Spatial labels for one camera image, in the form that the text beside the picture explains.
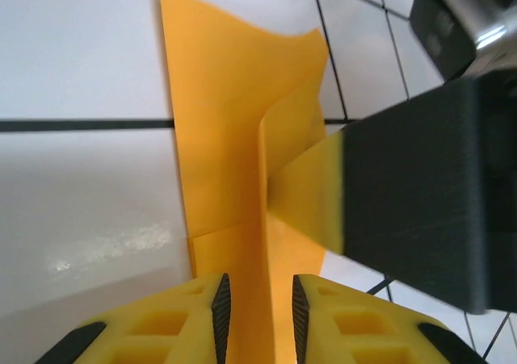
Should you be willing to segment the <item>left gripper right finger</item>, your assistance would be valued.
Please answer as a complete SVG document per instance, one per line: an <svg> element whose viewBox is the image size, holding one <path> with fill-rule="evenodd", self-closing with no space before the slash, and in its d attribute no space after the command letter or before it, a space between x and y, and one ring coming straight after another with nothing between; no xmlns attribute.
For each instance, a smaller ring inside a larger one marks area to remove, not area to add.
<svg viewBox="0 0 517 364"><path fill-rule="evenodd" d="M438 320L312 274L292 280L299 363L483 363Z"/></svg>

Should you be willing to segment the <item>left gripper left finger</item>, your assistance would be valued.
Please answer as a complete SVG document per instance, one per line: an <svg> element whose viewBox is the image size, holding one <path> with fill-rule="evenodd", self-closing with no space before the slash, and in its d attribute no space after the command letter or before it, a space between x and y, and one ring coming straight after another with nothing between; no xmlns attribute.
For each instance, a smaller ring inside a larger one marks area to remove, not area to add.
<svg viewBox="0 0 517 364"><path fill-rule="evenodd" d="M40 363L224 363L231 289L227 273L113 308L68 332Z"/></svg>

